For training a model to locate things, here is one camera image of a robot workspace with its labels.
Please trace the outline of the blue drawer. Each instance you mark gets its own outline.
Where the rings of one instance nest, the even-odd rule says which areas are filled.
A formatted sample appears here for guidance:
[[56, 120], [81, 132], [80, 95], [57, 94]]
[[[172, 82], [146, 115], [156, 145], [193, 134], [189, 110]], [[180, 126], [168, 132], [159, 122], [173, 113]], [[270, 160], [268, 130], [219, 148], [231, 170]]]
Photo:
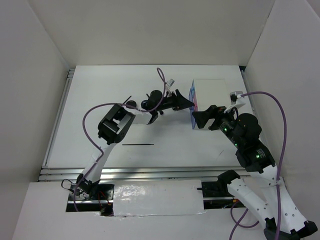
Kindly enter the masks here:
[[195, 86], [195, 80], [192, 80], [191, 87], [189, 89], [189, 94], [188, 94], [188, 99], [189, 101], [193, 102], [194, 104], [197, 103], [197, 97], [196, 97], [196, 86]]

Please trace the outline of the pink drawer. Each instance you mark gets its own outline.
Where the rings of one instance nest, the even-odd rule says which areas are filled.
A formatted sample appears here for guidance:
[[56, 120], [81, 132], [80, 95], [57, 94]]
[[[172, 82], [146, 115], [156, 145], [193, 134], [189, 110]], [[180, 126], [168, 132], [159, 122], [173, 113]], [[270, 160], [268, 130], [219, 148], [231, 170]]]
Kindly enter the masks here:
[[194, 103], [193, 111], [197, 112], [199, 110], [199, 108], [198, 108], [198, 101], [197, 101], [197, 95], [196, 95], [196, 91], [195, 90], [193, 91], [193, 94], [192, 94], [192, 100], [193, 100], [193, 103]]

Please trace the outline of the navy lid cosmetic jar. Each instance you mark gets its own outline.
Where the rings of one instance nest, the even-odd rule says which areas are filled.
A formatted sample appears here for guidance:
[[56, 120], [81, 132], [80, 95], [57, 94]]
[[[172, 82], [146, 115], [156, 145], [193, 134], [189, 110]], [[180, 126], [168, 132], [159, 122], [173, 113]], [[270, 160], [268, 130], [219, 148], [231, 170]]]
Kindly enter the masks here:
[[141, 108], [143, 109], [143, 110], [149, 110], [149, 101], [148, 100], [143, 100], [142, 102], [141, 102]]

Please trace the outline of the black lid cosmetic jar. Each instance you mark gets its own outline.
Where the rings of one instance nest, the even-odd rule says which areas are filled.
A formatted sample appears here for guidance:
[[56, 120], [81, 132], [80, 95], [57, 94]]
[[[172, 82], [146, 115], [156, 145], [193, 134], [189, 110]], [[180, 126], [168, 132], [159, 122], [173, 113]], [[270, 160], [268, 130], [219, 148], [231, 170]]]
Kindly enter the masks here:
[[134, 108], [137, 107], [137, 103], [134, 100], [129, 100], [126, 102], [127, 105], [132, 106]]

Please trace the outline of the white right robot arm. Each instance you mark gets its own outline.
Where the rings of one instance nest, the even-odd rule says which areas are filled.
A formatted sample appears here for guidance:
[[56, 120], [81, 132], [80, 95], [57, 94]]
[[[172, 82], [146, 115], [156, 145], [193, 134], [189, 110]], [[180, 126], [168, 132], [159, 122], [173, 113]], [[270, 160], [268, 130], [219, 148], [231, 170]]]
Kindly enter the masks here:
[[289, 195], [269, 149], [260, 141], [261, 126], [250, 113], [234, 117], [224, 106], [211, 105], [205, 111], [193, 111], [195, 123], [202, 129], [213, 120], [209, 130], [220, 130], [236, 147], [240, 166], [255, 179], [262, 191], [261, 199], [234, 171], [228, 170], [218, 176], [217, 189], [223, 196], [233, 195], [257, 218], [268, 240], [300, 240], [318, 228], [307, 220]]

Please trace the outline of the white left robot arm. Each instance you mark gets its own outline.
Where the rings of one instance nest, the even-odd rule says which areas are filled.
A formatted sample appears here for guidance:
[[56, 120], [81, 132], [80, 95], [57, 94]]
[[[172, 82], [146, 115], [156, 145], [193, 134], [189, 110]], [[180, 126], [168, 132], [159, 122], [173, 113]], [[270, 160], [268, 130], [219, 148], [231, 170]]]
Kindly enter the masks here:
[[[99, 147], [89, 136], [86, 129], [86, 118], [95, 109], [111, 106], [111, 109], [98, 123], [97, 135], [98, 138], [105, 140], [105, 148]], [[131, 110], [136, 110], [139, 113], [151, 114], [150, 120], [147, 124], [150, 125], [155, 122], [159, 114], [163, 114], [164, 110], [172, 109], [173, 111], [180, 111], [192, 108], [195, 104], [185, 98], [179, 90], [173, 93], [161, 92], [153, 90], [146, 100], [141, 102], [141, 109], [137, 108], [135, 104], [128, 103], [103, 103], [90, 108], [82, 118], [82, 129], [87, 139], [97, 148], [97, 155], [94, 155], [89, 165], [79, 174], [76, 179], [75, 195], [77, 190], [86, 199], [91, 200], [98, 194], [98, 185], [101, 179], [102, 170], [113, 148], [119, 144], [126, 136], [131, 125], [134, 123], [136, 115]]]

